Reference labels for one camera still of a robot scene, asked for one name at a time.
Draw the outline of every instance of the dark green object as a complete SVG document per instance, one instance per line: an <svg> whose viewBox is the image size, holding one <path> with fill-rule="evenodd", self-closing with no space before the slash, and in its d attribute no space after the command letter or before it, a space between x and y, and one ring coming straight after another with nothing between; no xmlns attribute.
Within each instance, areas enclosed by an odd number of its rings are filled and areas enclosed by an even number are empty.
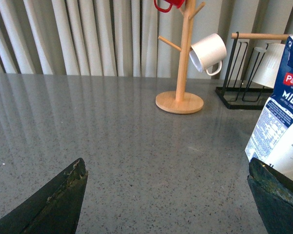
<svg viewBox="0 0 293 234"><path fill-rule="evenodd" d="M79 158L1 218L0 234L74 234L87 178Z"/></svg>
<svg viewBox="0 0 293 234"><path fill-rule="evenodd" d="M253 158L248 183L269 234L293 234L293 181Z"/></svg>

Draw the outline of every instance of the mug tree base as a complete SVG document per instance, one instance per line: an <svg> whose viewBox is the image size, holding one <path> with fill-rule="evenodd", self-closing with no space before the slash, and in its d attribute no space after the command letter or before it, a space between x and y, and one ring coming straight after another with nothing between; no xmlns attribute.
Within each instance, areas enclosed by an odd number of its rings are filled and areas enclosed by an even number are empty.
<svg viewBox="0 0 293 234"><path fill-rule="evenodd" d="M187 92L183 101L176 101L176 91L159 94L156 96L155 102L164 111L182 115L198 112L204 105L204 101L199 96Z"/></svg>

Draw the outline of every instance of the mug handle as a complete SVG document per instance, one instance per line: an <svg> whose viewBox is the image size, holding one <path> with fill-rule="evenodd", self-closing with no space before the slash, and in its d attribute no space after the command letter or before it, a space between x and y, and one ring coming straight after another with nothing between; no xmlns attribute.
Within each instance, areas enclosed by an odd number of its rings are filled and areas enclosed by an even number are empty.
<svg viewBox="0 0 293 234"><path fill-rule="evenodd" d="M154 0L154 5L155 5L155 7L156 7L157 10L159 10L159 11L161 11L161 12L164 12L164 13L167 13L167 12L169 12L169 11L171 10L171 8L172 8L172 4L170 4L169 8L167 8L167 9L163 9L163 8L161 8L161 7L159 7L159 6L157 5L156 1L157 1L157 0Z"/></svg>
<svg viewBox="0 0 293 234"><path fill-rule="evenodd" d="M215 72L210 74L209 71L206 69L205 70L206 74L209 75L209 76L214 76L214 75L218 74L220 72L220 70L221 70L221 67L222 67L222 61L220 61L218 64L219 65L218 65L217 71L215 71Z"/></svg>

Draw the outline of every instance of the red mug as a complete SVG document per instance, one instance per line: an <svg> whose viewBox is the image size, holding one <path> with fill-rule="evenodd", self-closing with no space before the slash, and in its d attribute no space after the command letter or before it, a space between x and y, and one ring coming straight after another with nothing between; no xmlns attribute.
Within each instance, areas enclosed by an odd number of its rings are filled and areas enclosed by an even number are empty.
<svg viewBox="0 0 293 234"><path fill-rule="evenodd" d="M167 9L163 9L163 8L159 7L157 5L156 0L154 0L154 5L155 5L156 9L158 9L161 12L166 13L166 12L169 12L171 10L171 8L172 8L173 5L176 6L177 9L179 7L181 7L181 5L184 3L185 0L165 0L165 1L168 2L168 3L170 3L170 6Z"/></svg>

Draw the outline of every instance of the white cup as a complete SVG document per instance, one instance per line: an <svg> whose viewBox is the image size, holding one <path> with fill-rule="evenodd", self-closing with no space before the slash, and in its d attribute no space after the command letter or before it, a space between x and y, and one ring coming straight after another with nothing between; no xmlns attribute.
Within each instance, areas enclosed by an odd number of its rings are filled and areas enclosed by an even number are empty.
<svg viewBox="0 0 293 234"><path fill-rule="evenodd" d="M284 44L269 44L263 60L258 66L253 77L253 82L273 89L279 71L284 47Z"/></svg>
<svg viewBox="0 0 293 234"><path fill-rule="evenodd" d="M214 33L191 45L190 58L199 72L205 71L209 76L218 74L222 67L222 60L227 56L226 46L221 37ZM208 72L208 68L218 65L217 71Z"/></svg>

